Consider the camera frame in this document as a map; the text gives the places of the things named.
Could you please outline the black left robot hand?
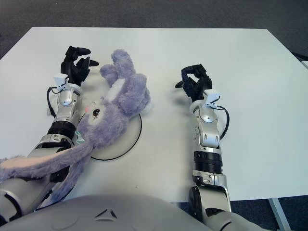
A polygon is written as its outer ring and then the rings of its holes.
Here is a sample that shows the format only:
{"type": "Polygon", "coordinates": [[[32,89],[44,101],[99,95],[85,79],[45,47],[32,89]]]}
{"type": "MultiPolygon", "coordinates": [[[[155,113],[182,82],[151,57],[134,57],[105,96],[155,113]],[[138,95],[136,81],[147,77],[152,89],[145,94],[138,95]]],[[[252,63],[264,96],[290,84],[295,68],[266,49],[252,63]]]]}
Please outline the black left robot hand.
{"type": "Polygon", "coordinates": [[[66,74],[68,76],[68,83],[76,84],[80,87],[81,83],[85,81],[90,72],[89,67],[99,65],[97,61],[91,60],[90,57],[80,58],[79,61],[74,64],[74,61],[80,56],[90,53],[91,51],[87,48],[69,46],[65,53],[65,58],[61,63],[61,74],[66,74]]]}

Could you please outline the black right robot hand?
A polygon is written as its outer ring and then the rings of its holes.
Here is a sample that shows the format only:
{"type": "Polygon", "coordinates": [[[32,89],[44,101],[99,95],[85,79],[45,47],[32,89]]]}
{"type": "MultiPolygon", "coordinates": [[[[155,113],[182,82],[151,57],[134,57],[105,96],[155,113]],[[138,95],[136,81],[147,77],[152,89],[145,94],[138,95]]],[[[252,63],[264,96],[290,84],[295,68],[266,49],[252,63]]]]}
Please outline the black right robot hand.
{"type": "Polygon", "coordinates": [[[201,64],[185,67],[181,70],[181,79],[175,88],[183,88],[192,102],[203,100],[205,90],[212,89],[211,78],[206,74],[205,68],[201,64]]]}

